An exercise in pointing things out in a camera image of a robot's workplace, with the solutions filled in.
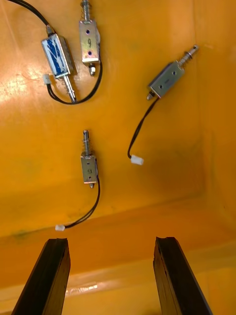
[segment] wire connector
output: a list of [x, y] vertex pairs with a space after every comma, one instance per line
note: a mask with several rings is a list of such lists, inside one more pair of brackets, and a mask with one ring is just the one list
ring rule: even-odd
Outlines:
[[65, 226], [63, 224], [57, 224], [55, 226], [55, 230], [56, 231], [60, 231], [60, 232], [63, 232], [65, 230]]
[[43, 74], [43, 83], [45, 85], [52, 84], [49, 74]]
[[131, 163], [133, 163], [133, 164], [137, 164], [137, 165], [143, 165], [144, 164], [144, 159], [141, 157], [137, 157], [137, 156], [132, 155], [130, 160], [131, 160]]

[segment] black wire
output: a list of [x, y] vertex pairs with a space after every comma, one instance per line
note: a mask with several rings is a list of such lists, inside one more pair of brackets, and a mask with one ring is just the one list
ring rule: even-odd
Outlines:
[[34, 13], [45, 25], [49, 25], [48, 21], [42, 16], [42, 14], [37, 10], [35, 9], [35, 7], [33, 7], [31, 4], [23, 1], [23, 0], [8, 0], [8, 1], [11, 1], [15, 4], [18, 4], [18, 5], [21, 5], [23, 6], [24, 8], [30, 10], [32, 13]]
[[132, 146], [133, 146], [133, 144], [134, 144], [134, 142], [135, 142], [135, 140], [136, 140], [136, 138], [137, 138], [137, 136], [138, 136], [138, 134], [139, 134], [139, 131], [140, 131], [141, 127], [142, 127], [142, 124], [144, 123], [145, 118], [146, 118], [147, 115], [150, 113], [150, 111], [153, 109], [153, 107], [155, 106], [155, 103], [156, 103], [158, 100], [159, 100], [159, 98], [157, 98], [157, 99], [151, 104], [151, 106], [150, 106], [150, 107], [148, 108], [148, 110], [145, 112], [145, 115], [143, 116], [143, 118], [140, 120], [140, 123], [138, 124], [138, 126], [137, 126], [137, 128], [136, 128], [136, 130], [135, 130], [135, 132], [134, 132], [134, 135], [133, 135], [133, 137], [132, 137], [132, 139], [131, 139], [130, 145], [129, 145], [129, 149], [128, 149], [128, 153], [127, 153], [128, 158], [131, 158], [130, 150], [131, 150], [131, 148], [132, 148]]
[[77, 221], [75, 221], [71, 224], [65, 225], [65, 228], [70, 228], [70, 227], [73, 227], [75, 225], [78, 225], [79, 223], [82, 223], [85, 220], [87, 220], [89, 217], [91, 217], [91, 215], [93, 214], [93, 212], [95, 211], [95, 209], [97, 207], [97, 204], [98, 204], [99, 198], [100, 198], [100, 193], [101, 193], [100, 181], [99, 181], [98, 176], [97, 176], [97, 184], [98, 184], [97, 200], [96, 200], [94, 206], [89, 210], [89, 212], [87, 212], [84, 216], [82, 216]]
[[92, 89], [92, 91], [91, 91], [85, 98], [80, 99], [80, 100], [78, 100], [78, 101], [76, 101], [76, 102], [74, 102], [74, 103], [72, 103], [72, 102], [65, 102], [65, 101], [63, 101], [62, 99], [60, 99], [60, 98], [53, 92], [53, 89], [52, 89], [51, 84], [47, 84], [48, 94], [49, 94], [49, 96], [50, 96], [52, 99], [54, 99], [54, 100], [56, 100], [57, 102], [60, 102], [60, 103], [62, 103], [62, 104], [66, 104], [66, 105], [81, 104], [81, 103], [83, 103], [83, 102], [89, 100], [89, 99], [90, 99], [91, 97], [93, 97], [94, 94], [96, 93], [96, 91], [97, 91], [97, 89], [98, 89], [98, 87], [99, 87], [99, 85], [100, 85], [100, 83], [101, 83], [101, 80], [102, 80], [102, 72], [103, 72], [103, 67], [102, 67], [102, 62], [100, 62], [100, 71], [99, 71], [99, 75], [98, 75], [98, 78], [97, 78], [97, 82], [96, 82], [94, 88]]

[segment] push-pull solenoid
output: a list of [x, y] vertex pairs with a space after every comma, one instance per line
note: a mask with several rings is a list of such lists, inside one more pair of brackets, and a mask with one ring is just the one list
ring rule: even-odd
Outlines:
[[81, 163], [84, 183], [89, 184], [91, 188], [97, 183], [97, 159], [91, 149], [89, 132], [83, 131], [84, 151], [81, 153]]
[[179, 61], [169, 63], [148, 85], [150, 92], [147, 99], [150, 100], [154, 96], [162, 98], [165, 93], [184, 75], [185, 64], [192, 59], [192, 56], [198, 51], [199, 46], [194, 45], [192, 49], [185, 52], [183, 58]]

